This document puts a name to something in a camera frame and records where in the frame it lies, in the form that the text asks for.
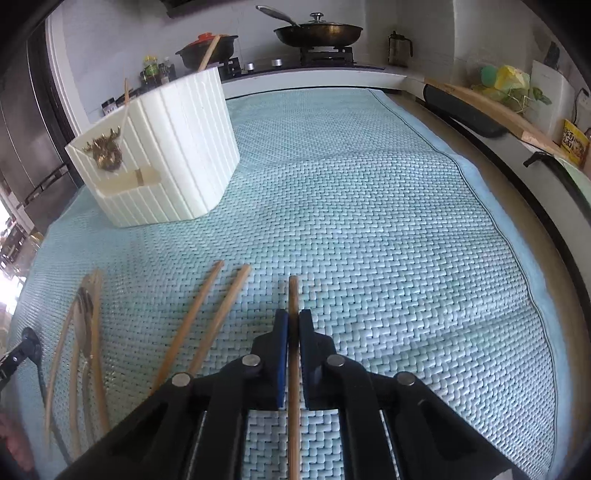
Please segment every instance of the stove burner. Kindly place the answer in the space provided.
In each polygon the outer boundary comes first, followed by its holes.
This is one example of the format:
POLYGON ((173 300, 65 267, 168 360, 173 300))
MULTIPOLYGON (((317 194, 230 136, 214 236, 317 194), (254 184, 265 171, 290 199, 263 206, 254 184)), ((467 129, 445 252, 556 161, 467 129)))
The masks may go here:
POLYGON ((229 80, 234 77, 239 77, 242 74, 242 67, 238 61, 238 57, 233 57, 224 61, 218 68, 221 80, 229 80))
POLYGON ((335 47, 334 50, 329 51, 301 48, 300 63, 303 67, 352 67, 355 65, 351 47, 335 47))

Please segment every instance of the black pot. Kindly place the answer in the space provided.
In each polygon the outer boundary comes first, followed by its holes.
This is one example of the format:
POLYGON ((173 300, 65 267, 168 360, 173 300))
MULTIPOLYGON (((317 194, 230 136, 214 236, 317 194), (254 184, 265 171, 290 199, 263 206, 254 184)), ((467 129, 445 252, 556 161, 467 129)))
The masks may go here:
MULTIPOLYGON (((232 55, 234 55, 235 38, 238 38, 238 35, 223 35, 217 43, 212 57, 209 59, 209 63, 218 63, 229 60, 232 55)), ((189 70, 197 70, 212 41, 213 35, 211 35, 211 33, 199 35, 197 41, 194 41, 182 50, 179 50, 177 55, 181 55, 184 65, 189 70)))

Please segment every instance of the hand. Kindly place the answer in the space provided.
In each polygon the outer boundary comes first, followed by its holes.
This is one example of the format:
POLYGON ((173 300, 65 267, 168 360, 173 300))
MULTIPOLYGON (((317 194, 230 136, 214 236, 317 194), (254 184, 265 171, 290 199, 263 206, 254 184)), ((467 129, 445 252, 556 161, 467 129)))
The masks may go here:
POLYGON ((35 468, 27 437, 20 425, 11 421, 5 413, 0 413, 0 439, 6 442, 8 451, 25 472, 35 468))

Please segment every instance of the pan handle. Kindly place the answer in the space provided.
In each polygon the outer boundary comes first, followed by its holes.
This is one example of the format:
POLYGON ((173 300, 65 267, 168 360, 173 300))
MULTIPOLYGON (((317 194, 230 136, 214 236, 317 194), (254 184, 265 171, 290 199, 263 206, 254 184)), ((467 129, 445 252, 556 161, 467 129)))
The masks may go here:
POLYGON ((255 8, 261 12, 264 13, 265 15, 268 15, 271 18, 276 18, 277 20, 283 20, 284 22, 287 22, 291 25, 293 25, 294 27, 298 27, 300 28, 299 24, 296 23, 295 20, 293 20, 289 15, 280 12, 279 10, 273 8, 273 7, 268 7, 266 5, 256 5, 255 8))

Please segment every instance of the gas stove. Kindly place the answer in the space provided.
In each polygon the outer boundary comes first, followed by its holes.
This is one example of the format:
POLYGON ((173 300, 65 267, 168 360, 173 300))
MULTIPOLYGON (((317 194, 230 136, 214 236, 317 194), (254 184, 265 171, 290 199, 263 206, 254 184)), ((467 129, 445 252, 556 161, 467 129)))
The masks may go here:
POLYGON ((225 61, 218 67, 222 81, 231 80, 257 73, 280 72, 282 70, 294 69, 316 69, 347 67, 356 69, 383 70, 383 67, 361 65, 353 60, 353 49, 351 47, 334 48, 326 51, 316 51, 308 48, 300 49, 299 61, 285 61, 275 59, 272 62, 265 62, 265 65, 247 63, 242 69, 237 57, 225 61))

